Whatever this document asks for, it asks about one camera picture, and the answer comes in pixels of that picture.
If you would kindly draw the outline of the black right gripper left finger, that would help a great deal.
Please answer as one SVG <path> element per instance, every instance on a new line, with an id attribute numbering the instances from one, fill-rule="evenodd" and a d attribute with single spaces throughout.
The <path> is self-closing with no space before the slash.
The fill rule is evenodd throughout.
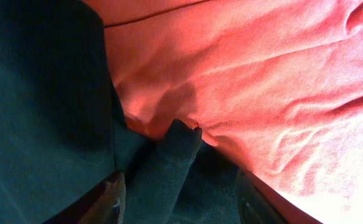
<path id="1" fill-rule="evenodd" d="M 124 174 L 115 171 L 44 224 L 122 224 L 125 198 Z"/>

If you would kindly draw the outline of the black t-shirt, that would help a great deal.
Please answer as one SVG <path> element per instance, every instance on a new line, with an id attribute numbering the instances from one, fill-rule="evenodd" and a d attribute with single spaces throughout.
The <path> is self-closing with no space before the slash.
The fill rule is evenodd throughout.
<path id="1" fill-rule="evenodd" d="M 239 169 L 175 119 L 127 128 L 103 22 L 81 1 L 0 1 L 0 223 L 44 223 L 115 171 L 123 223 L 241 223 Z"/>

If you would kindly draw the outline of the red t-shirt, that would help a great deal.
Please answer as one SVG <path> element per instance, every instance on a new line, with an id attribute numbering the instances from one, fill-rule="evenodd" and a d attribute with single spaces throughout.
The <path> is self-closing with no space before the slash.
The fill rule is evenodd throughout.
<path id="1" fill-rule="evenodd" d="M 93 0 L 130 129 L 171 121 L 323 223 L 363 223 L 363 0 Z"/>

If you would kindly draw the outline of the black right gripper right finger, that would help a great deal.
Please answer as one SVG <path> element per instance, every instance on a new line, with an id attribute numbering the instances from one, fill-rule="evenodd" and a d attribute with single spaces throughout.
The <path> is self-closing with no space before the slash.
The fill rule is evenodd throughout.
<path id="1" fill-rule="evenodd" d="M 288 223 L 255 188 L 252 180 L 240 169 L 237 171 L 235 183 L 241 224 Z"/>

